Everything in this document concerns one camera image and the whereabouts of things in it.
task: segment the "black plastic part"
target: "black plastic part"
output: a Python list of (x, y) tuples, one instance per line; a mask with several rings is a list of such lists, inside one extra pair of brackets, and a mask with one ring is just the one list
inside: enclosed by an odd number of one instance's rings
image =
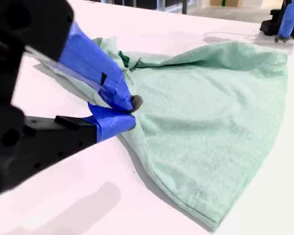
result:
[(83, 119), (26, 117), (21, 125), (20, 110), (10, 106), (5, 111), (16, 119), (0, 126), (0, 193), (97, 142), (97, 127)]
[(74, 15), (65, 0), (0, 0), (0, 41), (58, 61)]
[[(280, 29), (280, 25), (283, 19), (284, 11), (288, 4), (291, 3), (291, 0), (284, 0), (280, 10), (274, 9), (271, 10), (270, 14), (272, 15), (271, 20), (263, 21), (260, 27), (260, 30), (267, 36), (277, 35)], [(291, 36), (294, 38), (294, 28), (291, 33)]]
[(57, 61), (73, 21), (65, 0), (0, 0), (0, 193), (97, 142), (74, 117), (25, 117), (10, 104), (25, 46)]

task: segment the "screw hole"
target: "screw hole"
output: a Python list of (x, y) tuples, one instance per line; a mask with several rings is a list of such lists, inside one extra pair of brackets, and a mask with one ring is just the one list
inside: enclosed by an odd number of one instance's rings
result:
[(8, 130), (2, 138), (2, 144), (5, 147), (11, 147), (16, 144), (16, 142), (19, 140), (20, 134), (17, 130), (11, 129)]
[(34, 165), (35, 169), (39, 169), (40, 166), (41, 166), (40, 163), (36, 163), (36, 164)]
[(68, 22), (68, 23), (72, 23), (72, 22), (73, 22), (73, 19), (72, 19), (70, 16), (68, 16), (68, 17), (67, 17), (67, 22)]

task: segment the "wrinkled fabric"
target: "wrinkled fabric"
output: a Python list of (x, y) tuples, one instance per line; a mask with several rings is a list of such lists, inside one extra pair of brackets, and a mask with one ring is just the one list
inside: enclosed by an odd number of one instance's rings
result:
[[(123, 133), (152, 180), (215, 230), (277, 137), (287, 89), (287, 54), (239, 42), (171, 57), (119, 52), (94, 40), (121, 67), (144, 103)], [(95, 103), (96, 91), (66, 76)]]

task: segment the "white table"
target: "white table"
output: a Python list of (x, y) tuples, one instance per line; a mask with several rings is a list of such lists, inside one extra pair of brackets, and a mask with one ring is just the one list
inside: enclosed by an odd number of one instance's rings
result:
[[(289, 50), (287, 107), (279, 137), (216, 234), (294, 235), (294, 42), (274, 44), (273, 38), (258, 36), (254, 23), (70, 2), (85, 33), (92, 38), (116, 36), (122, 50), (174, 55), (224, 40)], [(23, 59), (15, 105), (27, 115), (50, 118), (90, 113), (83, 100), (36, 70), (37, 64)], [(170, 204), (135, 154), (112, 138), (0, 196), (0, 235), (208, 234), (166, 202)]]

